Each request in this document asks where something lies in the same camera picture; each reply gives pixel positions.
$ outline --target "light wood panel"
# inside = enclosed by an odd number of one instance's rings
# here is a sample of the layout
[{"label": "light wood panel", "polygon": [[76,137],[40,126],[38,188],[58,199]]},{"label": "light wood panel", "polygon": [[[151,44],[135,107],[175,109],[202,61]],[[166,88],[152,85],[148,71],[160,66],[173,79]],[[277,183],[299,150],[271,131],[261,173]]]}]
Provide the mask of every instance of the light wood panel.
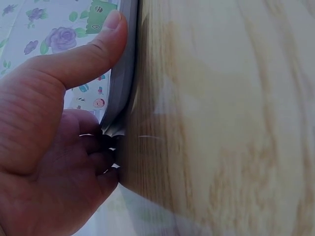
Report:
[{"label": "light wood panel", "polygon": [[140,2],[119,160],[160,235],[315,235],[315,1]]}]

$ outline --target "skin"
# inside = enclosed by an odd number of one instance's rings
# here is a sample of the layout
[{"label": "skin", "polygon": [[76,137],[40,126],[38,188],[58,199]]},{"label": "skin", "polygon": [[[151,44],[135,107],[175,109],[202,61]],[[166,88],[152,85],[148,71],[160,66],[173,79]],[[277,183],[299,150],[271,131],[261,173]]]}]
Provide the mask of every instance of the skin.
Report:
[{"label": "skin", "polygon": [[107,22],[111,29],[88,45],[34,57],[0,80],[0,225],[7,236],[72,235],[118,184],[111,156],[100,151],[96,118],[63,110],[67,89],[121,57],[127,23],[112,14],[118,26]]}]

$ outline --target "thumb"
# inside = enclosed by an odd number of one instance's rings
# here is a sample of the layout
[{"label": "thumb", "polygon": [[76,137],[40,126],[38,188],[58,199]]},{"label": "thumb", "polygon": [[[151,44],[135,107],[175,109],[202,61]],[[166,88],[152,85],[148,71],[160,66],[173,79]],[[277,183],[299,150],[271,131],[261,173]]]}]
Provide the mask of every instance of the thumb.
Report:
[{"label": "thumb", "polygon": [[40,71],[63,83],[66,89],[71,89],[112,68],[123,53],[126,40],[126,19],[114,10],[106,18],[103,30],[88,45],[60,54],[34,57],[24,63],[17,73]]},{"label": "thumb", "polygon": [[107,72],[126,40],[126,19],[114,10],[88,45],[34,57],[0,80],[0,170],[34,171],[56,134],[65,91]]}]

